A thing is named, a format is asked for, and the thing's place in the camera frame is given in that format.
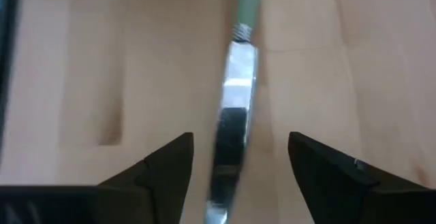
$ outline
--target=green handle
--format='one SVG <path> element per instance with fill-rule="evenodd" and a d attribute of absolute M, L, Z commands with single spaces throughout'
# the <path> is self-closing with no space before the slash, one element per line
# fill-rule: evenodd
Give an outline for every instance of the green handle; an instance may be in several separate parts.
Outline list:
<path fill-rule="evenodd" d="M 236 23 L 245 24 L 253 29 L 258 17 L 259 4 L 260 0 L 238 0 Z"/>

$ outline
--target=knife handle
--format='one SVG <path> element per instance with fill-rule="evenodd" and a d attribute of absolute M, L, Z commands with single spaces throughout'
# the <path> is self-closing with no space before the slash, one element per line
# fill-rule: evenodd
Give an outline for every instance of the knife handle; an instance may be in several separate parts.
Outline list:
<path fill-rule="evenodd" d="M 249 41 L 258 17 L 260 0 L 238 0 L 234 37 Z"/>

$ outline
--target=knife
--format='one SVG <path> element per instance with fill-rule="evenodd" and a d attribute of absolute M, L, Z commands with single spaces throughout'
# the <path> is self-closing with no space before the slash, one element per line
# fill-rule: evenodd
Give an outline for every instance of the knife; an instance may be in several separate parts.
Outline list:
<path fill-rule="evenodd" d="M 232 208 L 244 152 L 249 142 L 258 49 L 251 33 L 260 0 L 238 0 L 236 23 L 225 63 L 215 154 L 206 203 L 206 224 L 226 224 Z"/>

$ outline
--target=black plastic piece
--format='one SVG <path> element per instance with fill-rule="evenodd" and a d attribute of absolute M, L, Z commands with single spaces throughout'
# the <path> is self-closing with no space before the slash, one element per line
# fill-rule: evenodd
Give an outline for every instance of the black plastic piece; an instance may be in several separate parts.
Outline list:
<path fill-rule="evenodd" d="M 288 152 L 316 224 L 436 223 L 433 190 L 298 132 L 291 132 Z"/>
<path fill-rule="evenodd" d="M 192 160 L 184 133 L 96 187 L 0 187 L 0 223 L 177 224 Z"/>

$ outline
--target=wooden surface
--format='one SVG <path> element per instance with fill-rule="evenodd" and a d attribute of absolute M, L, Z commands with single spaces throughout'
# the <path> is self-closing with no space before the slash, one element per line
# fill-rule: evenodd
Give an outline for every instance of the wooden surface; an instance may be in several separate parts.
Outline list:
<path fill-rule="evenodd" d="M 435 185 L 431 2 L 262 0 L 231 223 L 313 222 L 290 131 Z M 234 0 L 22 0 L 0 182 L 95 184 L 192 131 L 181 223 L 202 223 L 233 12 Z"/>

